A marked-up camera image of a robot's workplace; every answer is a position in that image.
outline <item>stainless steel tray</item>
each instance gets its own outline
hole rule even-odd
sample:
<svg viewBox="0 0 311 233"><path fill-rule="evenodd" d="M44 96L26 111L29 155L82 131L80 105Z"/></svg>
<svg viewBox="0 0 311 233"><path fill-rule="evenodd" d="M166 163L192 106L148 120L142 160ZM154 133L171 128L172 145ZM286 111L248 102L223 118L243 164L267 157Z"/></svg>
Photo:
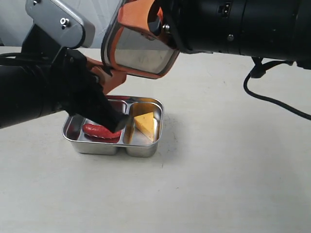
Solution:
<svg viewBox="0 0 311 233"><path fill-rule="evenodd" d="M107 96L117 111L129 114L131 121L122 130L120 138L101 139L85 135L82 132L84 124L94 122L82 116L69 116L63 127L63 136L72 143L79 153L115 155L119 148L126 148L133 157L150 157L157 150L162 135L164 107L163 104L152 98ZM136 129L134 117L145 113L154 113L155 141L151 141Z"/></svg>

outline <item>cheese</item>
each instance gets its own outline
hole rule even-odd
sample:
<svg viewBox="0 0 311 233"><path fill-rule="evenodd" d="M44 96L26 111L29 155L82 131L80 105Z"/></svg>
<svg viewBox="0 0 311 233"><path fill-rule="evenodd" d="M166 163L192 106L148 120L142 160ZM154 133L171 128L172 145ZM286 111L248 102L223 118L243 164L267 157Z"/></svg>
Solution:
<svg viewBox="0 0 311 233"><path fill-rule="evenodd" d="M134 117L136 128L141 131L150 141L155 140L154 113Z"/></svg>

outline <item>sausage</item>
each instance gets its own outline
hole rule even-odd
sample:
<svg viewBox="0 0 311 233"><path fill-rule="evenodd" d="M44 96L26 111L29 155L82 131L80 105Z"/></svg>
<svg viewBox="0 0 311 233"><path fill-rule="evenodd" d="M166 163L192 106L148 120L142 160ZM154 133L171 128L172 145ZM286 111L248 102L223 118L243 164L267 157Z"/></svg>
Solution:
<svg viewBox="0 0 311 233"><path fill-rule="evenodd" d="M118 138L121 136L121 131L112 133L107 128L101 125L85 124L82 127L82 131L89 136L105 139Z"/></svg>

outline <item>white table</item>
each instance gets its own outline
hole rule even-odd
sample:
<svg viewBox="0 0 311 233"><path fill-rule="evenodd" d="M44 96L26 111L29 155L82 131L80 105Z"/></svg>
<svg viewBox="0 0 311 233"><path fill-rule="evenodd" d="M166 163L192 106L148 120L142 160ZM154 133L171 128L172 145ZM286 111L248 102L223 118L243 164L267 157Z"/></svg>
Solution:
<svg viewBox="0 0 311 233"><path fill-rule="evenodd" d="M311 122L246 95L251 68L246 57L181 55L161 80L128 77L113 94L165 106L149 159L76 153L61 134L66 113L1 130L0 232L310 232ZM310 113L310 76L283 65L250 88Z"/></svg>

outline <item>gray wall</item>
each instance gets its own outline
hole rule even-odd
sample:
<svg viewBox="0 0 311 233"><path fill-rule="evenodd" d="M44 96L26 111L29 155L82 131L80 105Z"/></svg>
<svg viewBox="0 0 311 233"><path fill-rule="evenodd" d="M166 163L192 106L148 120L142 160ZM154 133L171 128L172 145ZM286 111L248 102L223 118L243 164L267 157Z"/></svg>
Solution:
<svg viewBox="0 0 311 233"><path fill-rule="evenodd" d="M100 48L104 33L119 0L62 0L96 27L92 48ZM26 0L0 0L0 38L6 46L21 46L32 25L25 12Z"/></svg>

